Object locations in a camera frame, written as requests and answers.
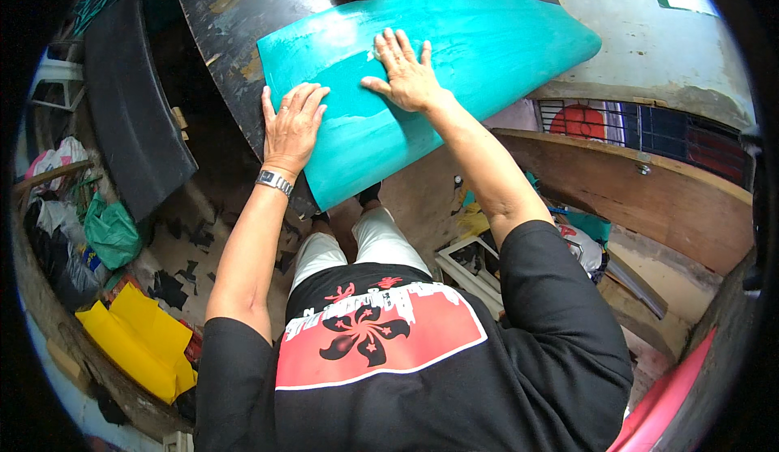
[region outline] yellow sheet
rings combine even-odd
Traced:
[[[184,356],[192,331],[127,283],[106,310],[98,301],[75,317],[97,345],[132,379],[169,405],[195,386]]]

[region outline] right hand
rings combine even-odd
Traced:
[[[395,105],[409,112],[426,112],[449,94],[435,79],[430,66],[430,41],[422,46],[421,61],[417,61],[411,43],[403,30],[384,29],[384,36],[373,38],[379,61],[387,71],[389,83],[377,77],[365,77],[360,85],[383,94]]]

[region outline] white pants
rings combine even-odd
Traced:
[[[384,207],[376,207],[363,213],[360,220],[351,228],[351,232],[357,240],[355,264],[405,264],[430,274],[427,265],[406,241],[395,225],[395,219]],[[292,290],[314,273],[330,267],[346,265],[346,256],[338,246],[336,238],[322,232],[311,234],[303,241],[303,245],[297,252]]]

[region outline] worn table surface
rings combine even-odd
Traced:
[[[259,96],[265,86],[257,40],[314,13],[351,0],[179,0],[219,92],[249,146],[262,159],[264,136]],[[558,3],[558,0],[543,0]],[[301,176],[291,198],[297,213],[316,212]]]

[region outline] wristwatch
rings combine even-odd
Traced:
[[[261,183],[263,185],[272,186],[278,188],[286,196],[292,193],[292,184],[287,182],[280,173],[269,172],[268,170],[262,170],[257,177],[255,183]]]

